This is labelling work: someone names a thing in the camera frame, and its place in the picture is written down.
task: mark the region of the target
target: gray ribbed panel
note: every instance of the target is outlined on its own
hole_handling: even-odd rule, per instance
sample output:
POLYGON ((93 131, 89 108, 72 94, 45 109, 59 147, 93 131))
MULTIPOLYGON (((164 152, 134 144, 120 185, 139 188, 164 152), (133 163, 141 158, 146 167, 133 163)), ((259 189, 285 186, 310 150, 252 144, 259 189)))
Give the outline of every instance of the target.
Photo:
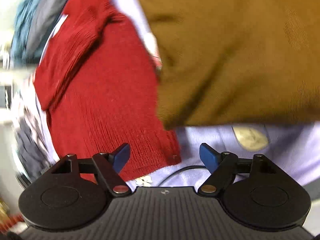
POLYGON ((85 228, 50 233, 28 228, 25 240, 310 240, 303 228, 285 232, 258 232, 238 224, 213 198, 200 197, 192 187, 139 187, 126 198, 111 202, 108 210, 85 228))

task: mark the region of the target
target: pile of clothes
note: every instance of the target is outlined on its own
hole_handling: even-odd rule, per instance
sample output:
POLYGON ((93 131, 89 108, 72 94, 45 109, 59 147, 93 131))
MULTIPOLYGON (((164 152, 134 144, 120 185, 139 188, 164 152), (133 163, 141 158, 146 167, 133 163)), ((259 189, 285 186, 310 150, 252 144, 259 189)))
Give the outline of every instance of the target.
POLYGON ((12 104, 25 175, 127 142, 120 176, 133 190, 197 189, 206 169, 166 178, 203 165, 205 142, 318 179, 315 1, 25 0, 12 52, 40 62, 12 104))

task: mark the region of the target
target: metal screw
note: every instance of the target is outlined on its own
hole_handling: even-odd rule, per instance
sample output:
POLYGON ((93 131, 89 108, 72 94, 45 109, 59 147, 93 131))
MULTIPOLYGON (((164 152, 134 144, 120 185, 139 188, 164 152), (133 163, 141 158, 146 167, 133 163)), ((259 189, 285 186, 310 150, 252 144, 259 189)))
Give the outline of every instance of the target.
POLYGON ((125 185, 118 185, 118 186, 115 186, 112 190, 115 193, 121 194, 121 193, 128 192, 129 188, 125 185))
POLYGON ((213 193, 217 191, 217 188, 213 185, 203 185, 201 191, 204 193, 213 193))

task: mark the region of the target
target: brown sweater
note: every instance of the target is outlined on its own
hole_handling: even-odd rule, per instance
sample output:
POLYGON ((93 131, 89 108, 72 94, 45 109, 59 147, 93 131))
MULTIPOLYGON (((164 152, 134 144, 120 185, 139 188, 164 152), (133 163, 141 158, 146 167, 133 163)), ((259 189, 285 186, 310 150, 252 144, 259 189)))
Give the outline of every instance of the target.
POLYGON ((320 120, 320 0, 139 0, 166 129, 320 120))

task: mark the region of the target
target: red sweater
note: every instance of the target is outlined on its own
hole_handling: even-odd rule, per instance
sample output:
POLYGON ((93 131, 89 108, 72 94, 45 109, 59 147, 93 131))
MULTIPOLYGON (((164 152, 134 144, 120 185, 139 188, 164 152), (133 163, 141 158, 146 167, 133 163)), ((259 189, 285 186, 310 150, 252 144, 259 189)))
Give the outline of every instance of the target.
POLYGON ((175 133, 156 117, 155 69, 132 22, 111 0, 69 0, 64 14, 34 81, 59 157, 128 142, 124 180, 179 163, 175 133))

